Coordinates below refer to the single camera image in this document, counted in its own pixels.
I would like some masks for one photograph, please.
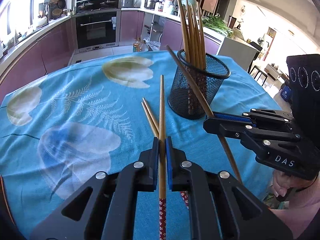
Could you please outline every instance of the stove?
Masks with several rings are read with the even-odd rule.
[[[75,53],[119,45],[121,0],[76,0]]]

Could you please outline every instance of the oven handle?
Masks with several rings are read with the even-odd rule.
[[[102,22],[95,22],[95,23],[111,23],[112,20],[108,20],[108,21],[102,21]],[[80,26],[86,26],[86,25],[90,25],[90,24],[95,24],[95,23],[86,23],[86,24],[80,24]]]

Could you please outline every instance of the black mesh pen holder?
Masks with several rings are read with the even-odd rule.
[[[178,51],[178,59],[195,80],[210,105],[222,82],[230,76],[230,70],[222,61],[209,54],[205,56],[206,71],[200,70],[186,62],[183,49]],[[178,67],[173,79],[170,95],[168,96],[168,103],[176,114],[186,119],[199,119],[205,115],[199,100]]]

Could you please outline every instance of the kitchen cabinet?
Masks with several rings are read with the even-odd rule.
[[[144,12],[122,11],[119,46],[132,45],[141,37]]]
[[[46,73],[42,62],[40,46],[36,43],[22,58],[14,65],[6,78],[0,85],[0,102],[4,96],[18,88],[29,84]]]
[[[212,37],[204,35],[204,48],[206,53],[214,56],[217,54],[219,47],[220,43],[218,43],[218,41]]]
[[[143,19],[144,19],[144,12],[139,12],[138,17],[138,25],[137,25],[137,35],[136,37],[140,37],[142,35],[142,27],[143,27]]]
[[[172,50],[180,50],[182,45],[181,24],[166,19],[160,42],[160,50],[166,50],[166,45],[169,45]]]
[[[74,51],[70,30],[71,20],[67,20],[39,39],[41,56],[47,73],[68,65]]]

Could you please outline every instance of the cooking oil bottle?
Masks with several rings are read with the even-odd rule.
[[[136,42],[133,44],[133,49],[132,49],[132,51],[133,51],[133,52],[138,52],[138,51],[140,51],[140,45],[141,45],[141,38],[138,37],[137,40],[136,40]]]

